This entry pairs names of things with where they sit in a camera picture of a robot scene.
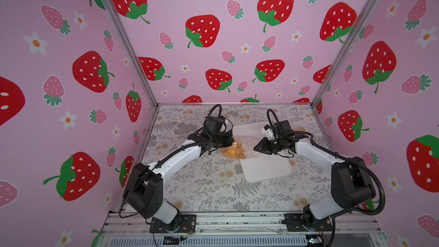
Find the pile of round cookies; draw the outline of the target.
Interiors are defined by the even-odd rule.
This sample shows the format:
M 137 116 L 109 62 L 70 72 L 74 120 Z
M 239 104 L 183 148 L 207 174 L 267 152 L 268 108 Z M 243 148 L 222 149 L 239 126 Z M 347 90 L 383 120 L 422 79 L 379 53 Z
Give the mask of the pile of round cookies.
M 227 148 L 222 148 L 221 153 L 228 159 L 246 159 L 247 146 L 241 140 L 235 142 Z

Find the clear ziploc bag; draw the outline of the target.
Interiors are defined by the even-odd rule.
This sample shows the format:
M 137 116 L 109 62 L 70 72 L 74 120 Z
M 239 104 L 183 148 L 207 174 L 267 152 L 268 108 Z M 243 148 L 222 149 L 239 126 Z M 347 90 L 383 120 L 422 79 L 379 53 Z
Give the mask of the clear ziploc bag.
M 223 156 L 232 160 L 256 159 L 261 153 L 254 148 L 261 140 L 261 136 L 237 136 L 230 147 L 221 148 L 220 151 Z

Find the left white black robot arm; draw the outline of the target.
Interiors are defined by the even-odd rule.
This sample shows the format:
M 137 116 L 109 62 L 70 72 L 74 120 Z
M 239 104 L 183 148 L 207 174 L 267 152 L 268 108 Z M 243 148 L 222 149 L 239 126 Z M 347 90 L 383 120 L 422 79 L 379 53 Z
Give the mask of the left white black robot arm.
M 179 210 L 163 197 L 165 184 L 191 161 L 211 150 L 230 147 L 233 142 L 232 130 L 213 134 L 198 130 L 165 158 L 147 165 L 135 165 L 125 186 L 123 202 L 145 219 L 178 224 Z

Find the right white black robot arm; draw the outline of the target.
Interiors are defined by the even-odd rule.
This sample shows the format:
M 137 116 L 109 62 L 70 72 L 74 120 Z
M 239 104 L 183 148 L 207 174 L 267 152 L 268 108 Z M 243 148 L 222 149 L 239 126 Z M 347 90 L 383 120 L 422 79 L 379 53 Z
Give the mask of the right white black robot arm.
M 303 209 L 302 225 L 309 231 L 317 229 L 323 220 L 351 212 L 376 197 L 379 180 L 362 159 L 347 158 L 317 144 L 311 133 L 286 131 L 282 136 L 265 136 L 253 150 L 267 155 L 286 151 L 304 156 L 330 173 L 330 193 Z

